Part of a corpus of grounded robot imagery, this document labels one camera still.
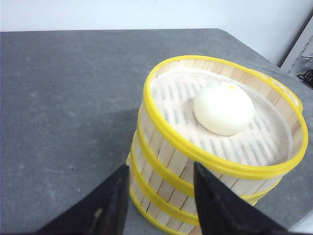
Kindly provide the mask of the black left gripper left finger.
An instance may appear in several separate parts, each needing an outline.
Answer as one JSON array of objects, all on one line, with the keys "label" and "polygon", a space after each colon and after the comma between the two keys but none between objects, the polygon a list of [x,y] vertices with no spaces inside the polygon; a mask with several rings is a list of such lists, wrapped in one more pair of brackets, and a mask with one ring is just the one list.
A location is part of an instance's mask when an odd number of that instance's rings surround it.
[{"label": "black left gripper left finger", "polygon": [[129,166],[123,164],[85,198],[35,234],[122,235],[128,213],[129,182]]}]

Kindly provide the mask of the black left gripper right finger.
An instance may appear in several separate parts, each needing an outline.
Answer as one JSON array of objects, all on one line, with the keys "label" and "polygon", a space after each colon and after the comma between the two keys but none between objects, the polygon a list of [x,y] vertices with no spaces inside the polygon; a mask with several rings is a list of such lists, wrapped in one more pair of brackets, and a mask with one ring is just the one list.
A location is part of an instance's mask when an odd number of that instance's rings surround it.
[{"label": "black left gripper right finger", "polygon": [[291,235],[237,196],[201,163],[194,163],[194,193],[204,235]]}]

